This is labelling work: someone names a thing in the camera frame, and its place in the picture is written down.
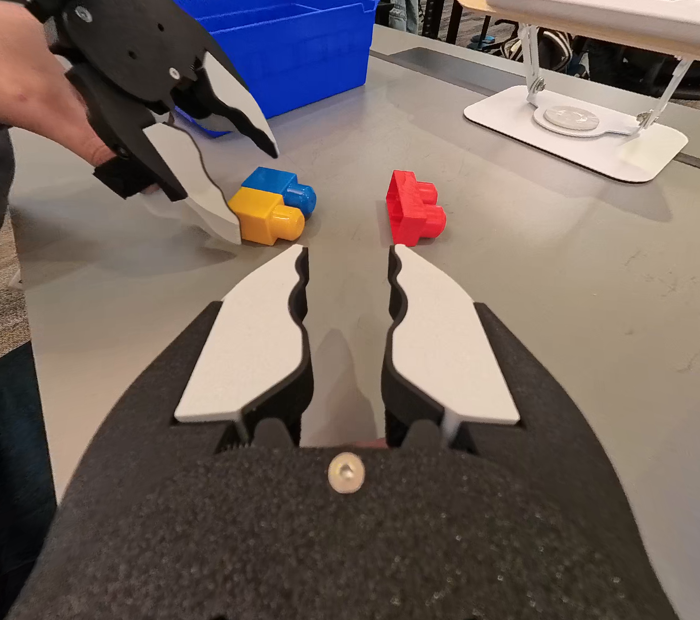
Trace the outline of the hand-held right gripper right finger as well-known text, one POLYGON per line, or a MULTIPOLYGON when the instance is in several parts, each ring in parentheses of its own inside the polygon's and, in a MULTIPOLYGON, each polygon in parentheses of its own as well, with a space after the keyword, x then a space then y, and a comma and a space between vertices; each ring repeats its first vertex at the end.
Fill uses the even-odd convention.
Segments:
POLYGON ((391 323, 381 365, 386 444, 399 447, 419 421, 449 446, 468 424, 517 426, 520 413, 475 302, 411 248, 389 248, 391 323))

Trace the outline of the yellow toy block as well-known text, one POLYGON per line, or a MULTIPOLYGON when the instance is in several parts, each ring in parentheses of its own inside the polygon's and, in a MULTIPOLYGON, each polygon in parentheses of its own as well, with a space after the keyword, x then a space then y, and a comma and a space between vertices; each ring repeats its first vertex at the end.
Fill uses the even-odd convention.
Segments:
POLYGON ((240 187, 227 206, 237 216, 245 241, 273 246, 278 240, 296 241, 304 231, 302 211, 286 205, 275 192, 240 187))

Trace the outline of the person's left hand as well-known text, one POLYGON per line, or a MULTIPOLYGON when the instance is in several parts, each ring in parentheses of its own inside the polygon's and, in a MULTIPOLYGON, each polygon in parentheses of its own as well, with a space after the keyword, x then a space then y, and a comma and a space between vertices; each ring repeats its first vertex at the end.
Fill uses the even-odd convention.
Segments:
POLYGON ((1 3, 1 124, 54 141, 93 167, 115 157, 24 7, 1 3))

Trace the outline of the blue one-stud block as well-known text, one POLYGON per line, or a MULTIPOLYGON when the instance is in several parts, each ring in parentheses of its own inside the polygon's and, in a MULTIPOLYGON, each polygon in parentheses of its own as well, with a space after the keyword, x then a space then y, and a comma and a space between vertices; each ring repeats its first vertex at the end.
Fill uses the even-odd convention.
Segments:
POLYGON ((257 167, 241 184, 282 197, 284 204, 301 211, 309 218, 316 208, 317 197, 313 187, 300 183, 297 174, 266 167, 257 167))

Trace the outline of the person's dark trousers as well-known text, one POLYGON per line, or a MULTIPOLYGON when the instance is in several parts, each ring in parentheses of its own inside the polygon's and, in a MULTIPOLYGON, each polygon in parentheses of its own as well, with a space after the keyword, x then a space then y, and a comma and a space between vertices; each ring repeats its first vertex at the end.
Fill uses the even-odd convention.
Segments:
POLYGON ((1 617, 19 596, 57 510, 31 342, 1 357, 1 617))

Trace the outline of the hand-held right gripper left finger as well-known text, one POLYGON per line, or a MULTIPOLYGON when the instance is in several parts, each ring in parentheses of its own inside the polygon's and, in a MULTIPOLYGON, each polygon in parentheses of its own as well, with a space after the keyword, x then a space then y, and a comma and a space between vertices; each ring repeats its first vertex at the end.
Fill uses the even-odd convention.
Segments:
POLYGON ((308 249, 295 244, 224 296, 174 411, 179 423, 300 423, 314 393, 309 279, 308 249))

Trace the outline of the blue plastic bin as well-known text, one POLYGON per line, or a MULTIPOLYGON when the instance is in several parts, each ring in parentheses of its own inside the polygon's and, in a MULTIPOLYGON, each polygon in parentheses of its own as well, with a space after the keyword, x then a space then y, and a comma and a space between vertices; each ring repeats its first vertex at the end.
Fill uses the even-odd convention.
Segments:
POLYGON ((267 119, 365 83, 379 0, 174 0, 217 41, 267 119))

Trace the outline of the white instruction stand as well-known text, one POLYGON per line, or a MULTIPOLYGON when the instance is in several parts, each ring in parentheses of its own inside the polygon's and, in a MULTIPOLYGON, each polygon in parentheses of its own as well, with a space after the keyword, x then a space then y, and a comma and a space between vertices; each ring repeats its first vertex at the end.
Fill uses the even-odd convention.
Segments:
POLYGON ((653 180, 687 136, 658 123, 699 60, 699 0, 458 0, 472 11, 519 25, 525 85, 470 105, 468 122, 623 183, 653 180), (661 96, 629 115, 550 90, 541 74, 538 28, 677 58, 661 96))

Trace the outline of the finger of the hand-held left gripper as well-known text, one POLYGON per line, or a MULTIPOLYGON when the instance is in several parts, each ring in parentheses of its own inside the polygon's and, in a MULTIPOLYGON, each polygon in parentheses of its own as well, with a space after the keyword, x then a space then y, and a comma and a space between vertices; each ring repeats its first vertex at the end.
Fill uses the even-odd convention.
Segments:
POLYGON ((170 201, 164 190, 142 193, 145 207, 157 217, 197 227, 221 243, 240 245, 239 219, 207 174, 192 136, 168 124, 151 125, 144 134, 186 191, 186 198, 177 202, 170 201))
POLYGON ((279 148, 257 101, 246 86, 210 52, 198 71, 198 104, 206 111, 199 126, 211 132, 238 131, 273 159, 279 148))

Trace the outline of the black white striped bag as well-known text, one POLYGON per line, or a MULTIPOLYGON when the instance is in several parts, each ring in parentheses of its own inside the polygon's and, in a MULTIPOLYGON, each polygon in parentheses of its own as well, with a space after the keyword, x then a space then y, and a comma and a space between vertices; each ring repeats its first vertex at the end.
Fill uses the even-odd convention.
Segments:
MULTIPOLYGON (((497 43, 495 53, 513 62, 524 62, 521 39, 516 33, 497 43)), ((573 58, 570 36, 564 32, 539 27, 538 56, 541 68, 556 73, 567 73, 573 58)))

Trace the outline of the red toy block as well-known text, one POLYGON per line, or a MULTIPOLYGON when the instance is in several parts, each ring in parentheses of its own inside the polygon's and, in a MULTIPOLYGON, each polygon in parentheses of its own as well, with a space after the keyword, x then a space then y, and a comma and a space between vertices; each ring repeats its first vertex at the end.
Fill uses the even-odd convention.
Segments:
POLYGON ((395 246, 414 247, 420 240, 436 239, 447 224, 447 215, 438 204, 437 187, 417 180, 412 171, 393 171, 386 207, 395 246))

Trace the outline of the grey desk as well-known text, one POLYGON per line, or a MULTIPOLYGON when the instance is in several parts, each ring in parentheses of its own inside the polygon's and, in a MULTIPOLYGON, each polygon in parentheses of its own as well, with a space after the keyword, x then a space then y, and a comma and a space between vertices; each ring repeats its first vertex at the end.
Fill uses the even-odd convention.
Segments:
MULTIPOLYGON (((471 125, 463 110, 520 68, 375 27, 366 83, 271 121, 270 160, 198 137, 234 192, 259 164, 318 205, 306 326, 316 392, 302 442, 378 433, 395 169, 448 216, 417 248, 486 303, 567 390, 607 449, 659 576, 690 616, 699 582, 699 168, 618 184, 471 125)), ((77 157, 14 130, 22 267, 55 490, 126 387, 210 302, 282 250, 209 248, 197 230, 106 190, 77 157)))

